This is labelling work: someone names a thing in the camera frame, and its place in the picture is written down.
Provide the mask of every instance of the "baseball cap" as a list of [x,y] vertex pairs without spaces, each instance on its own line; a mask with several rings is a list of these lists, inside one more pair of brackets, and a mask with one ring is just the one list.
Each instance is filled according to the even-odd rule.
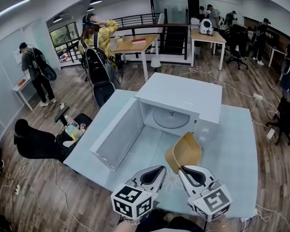
[[21,49],[25,49],[27,47],[27,44],[25,42],[21,43],[19,45],[19,53],[21,53]]
[[268,24],[271,24],[271,23],[269,22],[269,19],[267,19],[267,18],[264,18],[263,21],[264,21],[264,22],[267,22]]
[[94,16],[95,14],[94,13],[88,13],[87,15],[85,15],[84,17],[83,17],[83,23],[82,23],[82,25],[90,25],[90,24],[95,24],[96,22],[95,21],[91,21],[90,20],[90,18],[92,17],[92,16]]

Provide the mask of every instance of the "can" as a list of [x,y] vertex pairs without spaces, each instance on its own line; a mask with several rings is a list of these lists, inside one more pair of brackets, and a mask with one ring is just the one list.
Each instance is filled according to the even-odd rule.
[[80,127],[79,127],[81,133],[84,133],[86,131],[86,124],[82,123],[80,124]]

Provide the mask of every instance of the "black pants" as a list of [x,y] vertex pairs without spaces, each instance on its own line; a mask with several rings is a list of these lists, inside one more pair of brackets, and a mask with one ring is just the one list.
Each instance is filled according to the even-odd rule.
[[175,217],[168,223],[163,220],[163,216],[157,210],[153,210],[147,218],[141,219],[141,223],[137,226],[136,232],[152,232],[163,228],[203,232],[197,224],[183,217]]
[[261,61],[265,47],[265,41],[259,40],[254,43],[253,46],[253,57],[256,58],[258,55],[258,61]]
[[35,89],[37,90],[38,95],[40,96],[42,102],[46,102],[46,97],[45,97],[42,85],[44,86],[44,88],[46,89],[46,91],[48,93],[48,98],[50,100],[55,98],[52,87],[50,86],[49,81],[46,79],[45,76],[43,76],[41,74],[38,75],[38,77],[32,81],[32,84],[35,87]]

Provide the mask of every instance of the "open microwave door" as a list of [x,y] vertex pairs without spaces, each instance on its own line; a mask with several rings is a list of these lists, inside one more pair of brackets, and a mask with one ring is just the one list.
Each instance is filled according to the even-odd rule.
[[131,98],[96,140],[90,151],[109,169],[116,170],[143,126],[137,99]]

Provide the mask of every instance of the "wooden desk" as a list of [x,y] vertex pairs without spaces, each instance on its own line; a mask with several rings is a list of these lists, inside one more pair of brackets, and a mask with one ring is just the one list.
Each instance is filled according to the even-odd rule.
[[26,100],[26,98],[24,97],[23,93],[21,92],[21,90],[28,84],[29,80],[31,79],[30,74],[27,73],[26,76],[24,76],[22,79],[25,79],[25,82],[21,85],[18,86],[17,84],[12,88],[12,90],[14,90],[15,92],[17,92],[19,94],[19,96],[21,97],[21,99],[24,101],[24,103],[27,105],[27,107],[33,111],[33,108],[30,106],[29,102]]
[[218,32],[213,32],[213,36],[210,36],[206,34],[201,34],[198,29],[191,29],[191,66],[192,67],[193,67],[193,61],[194,61],[194,42],[195,41],[210,42],[211,44],[214,43],[213,54],[215,54],[216,44],[222,44],[220,64],[219,64],[219,70],[221,71],[226,40]]
[[273,56],[274,56],[274,52],[279,52],[281,54],[285,54],[285,52],[283,52],[282,50],[278,50],[276,47],[272,47],[271,45],[267,44],[267,46],[269,48],[271,48],[271,56],[270,56],[270,62],[269,62],[269,68],[271,67],[272,64],[272,60],[273,60]]
[[[132,44],[132,40],[136,39],[146,39],[146,43],[141,44]],[[145,51],[147,48],[156,41],[156,56],[159,57],[159,51],[158,51],[158,35],[137,35],[137,36],[124,36],[122,42],[117,43],[117,47],[113,48],[112,51],[114,53],[122,53],[125,58],[125,53],[141,53],[142,55],[142,62],[143,62],[143,70],[144,70],[144,76],[145,76],[145,82],[148,80],[148,72],[147,72],[147,63],[146,63],[146,56]]]

